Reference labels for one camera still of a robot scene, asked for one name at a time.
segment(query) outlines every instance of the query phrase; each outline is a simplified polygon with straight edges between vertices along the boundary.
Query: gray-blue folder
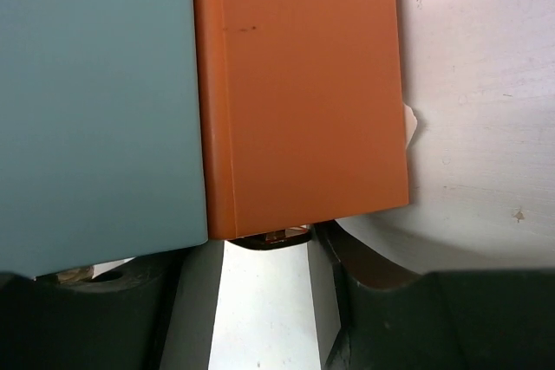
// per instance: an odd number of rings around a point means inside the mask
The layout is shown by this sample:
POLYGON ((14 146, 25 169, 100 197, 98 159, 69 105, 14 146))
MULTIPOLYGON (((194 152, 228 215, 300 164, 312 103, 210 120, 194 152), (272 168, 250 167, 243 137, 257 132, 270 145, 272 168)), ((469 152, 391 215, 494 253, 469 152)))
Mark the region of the gray-blue folder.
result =
POLYGON ((206 240, 193 0, 0 0, 0 270, 206 240))

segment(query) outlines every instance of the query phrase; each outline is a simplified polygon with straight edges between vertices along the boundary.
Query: gray folder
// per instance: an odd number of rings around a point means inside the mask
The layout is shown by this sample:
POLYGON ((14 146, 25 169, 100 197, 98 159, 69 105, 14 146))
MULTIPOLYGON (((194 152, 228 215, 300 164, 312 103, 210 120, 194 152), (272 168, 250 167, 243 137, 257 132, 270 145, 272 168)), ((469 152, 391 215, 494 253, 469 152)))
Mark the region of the gray folder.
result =
POLYGON ((0 270, 203 243, 193 0, 0 0, 0 270))

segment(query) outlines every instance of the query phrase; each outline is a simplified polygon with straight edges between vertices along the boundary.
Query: orange folder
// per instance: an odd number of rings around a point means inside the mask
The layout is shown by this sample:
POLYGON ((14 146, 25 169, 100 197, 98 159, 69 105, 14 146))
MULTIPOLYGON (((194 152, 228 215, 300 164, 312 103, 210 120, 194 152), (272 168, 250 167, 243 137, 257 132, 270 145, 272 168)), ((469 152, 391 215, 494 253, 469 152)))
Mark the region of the orange folder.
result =
POLYGON ((209 235, 408 203, 395 0, 194 0, 209 235))

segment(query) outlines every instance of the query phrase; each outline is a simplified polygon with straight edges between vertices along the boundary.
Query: orange panel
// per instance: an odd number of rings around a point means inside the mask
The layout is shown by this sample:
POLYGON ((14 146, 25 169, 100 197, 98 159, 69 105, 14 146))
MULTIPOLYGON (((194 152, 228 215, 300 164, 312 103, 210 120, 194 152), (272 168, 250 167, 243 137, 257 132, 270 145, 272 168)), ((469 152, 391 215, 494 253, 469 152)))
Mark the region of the orange panel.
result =
POLYGON ((395 0, 194 0, 209 233, 408 202, 395 0))

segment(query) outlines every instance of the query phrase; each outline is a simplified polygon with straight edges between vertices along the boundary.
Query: dark green object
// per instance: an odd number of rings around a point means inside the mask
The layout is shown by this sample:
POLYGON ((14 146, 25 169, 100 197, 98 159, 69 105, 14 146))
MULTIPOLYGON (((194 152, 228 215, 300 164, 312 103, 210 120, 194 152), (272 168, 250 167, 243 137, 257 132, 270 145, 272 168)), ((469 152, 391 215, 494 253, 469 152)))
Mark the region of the dark green object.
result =
POLYGON ((70 285, 0 274, 0 368, 158 369, 192 250, 137 258, 70 285))
POLYGON ((324 368, 555 368, 554 271, 416 276, 335 222, 315 231, 309 243, 313 292, 330 270, 336 287, 314 296, 320 347, 333 339, 324 368), (330 304, 339 308, 338 331, 330 325, 330 304))

